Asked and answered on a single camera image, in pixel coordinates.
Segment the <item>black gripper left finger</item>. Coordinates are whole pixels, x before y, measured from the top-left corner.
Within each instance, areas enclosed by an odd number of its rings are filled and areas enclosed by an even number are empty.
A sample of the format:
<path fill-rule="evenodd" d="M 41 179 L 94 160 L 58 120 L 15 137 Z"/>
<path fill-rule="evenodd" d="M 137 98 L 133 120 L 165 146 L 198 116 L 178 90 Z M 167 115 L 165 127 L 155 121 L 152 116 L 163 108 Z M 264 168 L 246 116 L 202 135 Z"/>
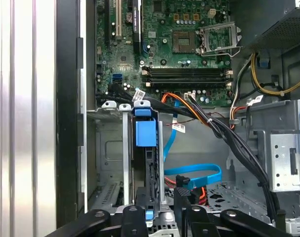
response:
<path fill-rule="evenodd" d="M 147 237 L 145 210 L 139 206 L 125 206 L 122 212 L 111 215 L 93 209 L 78 219 L 48 234 L 49 237 Z"/>

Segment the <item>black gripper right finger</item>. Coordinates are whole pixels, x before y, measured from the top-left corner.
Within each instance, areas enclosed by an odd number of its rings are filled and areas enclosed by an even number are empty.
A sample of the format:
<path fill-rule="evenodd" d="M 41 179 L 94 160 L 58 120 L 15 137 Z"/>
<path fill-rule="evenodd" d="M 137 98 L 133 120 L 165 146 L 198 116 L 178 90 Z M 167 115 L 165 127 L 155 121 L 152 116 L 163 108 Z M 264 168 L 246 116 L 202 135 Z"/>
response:
<path fill-rule="evenodd" d="M 290 237 L 285 230 L 273 227 L 237 209 L 227 209 L 219 216 L 197 203 L 198 193 L 176 187 L 173 210 L 182 237 Z"/>

